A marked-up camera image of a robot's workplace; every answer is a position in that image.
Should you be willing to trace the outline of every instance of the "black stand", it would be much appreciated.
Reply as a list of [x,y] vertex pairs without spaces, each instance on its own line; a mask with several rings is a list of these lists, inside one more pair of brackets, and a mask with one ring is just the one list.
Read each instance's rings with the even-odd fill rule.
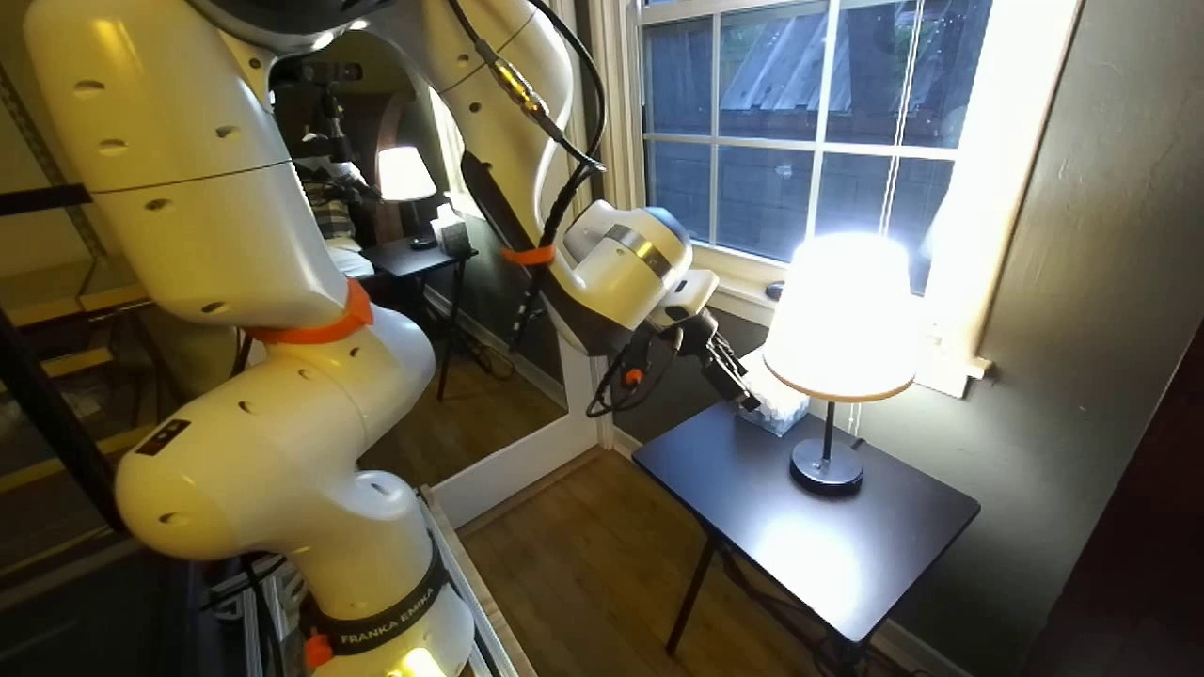
[[800,441],[790,456],[790,466],[800,480],[815,488],[856,488],[863,486],[863,462],[848,441],[832,446],[834,403],[829,397],[824,443]]

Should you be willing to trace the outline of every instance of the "window frame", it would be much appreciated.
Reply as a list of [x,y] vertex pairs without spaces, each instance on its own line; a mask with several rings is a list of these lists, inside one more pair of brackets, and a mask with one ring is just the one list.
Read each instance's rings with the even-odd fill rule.
[[[607,62],[602,82],[608,90],[608,126],[602,139],[608,172],[602,175],[602,192],[613,201],[649,201],[640,126],[645,23],[775,2],[790,0],[665,0],[654,7],[640,7],[640,0],[591,2],[593,57]],[[838,9],[879,0],[815,2]],[[983,327],[1006,270],[1006,253],[1020,218],[1079,2],[1085,0],[993,0],[978,78],[967,101],[962,141],[957,149],[948,196],[930,229],[937,231],[930,294],[921,302],[930,342],[919,381],[933,392],[962,397],[967,383],[983,381],[991,368],[991,355],[978,354]],[[751,323],[772,319],[775,303],[764,298],[764,284],[785,275],[784,264],[696,244],[696,268],[721,276],[716,309]]]

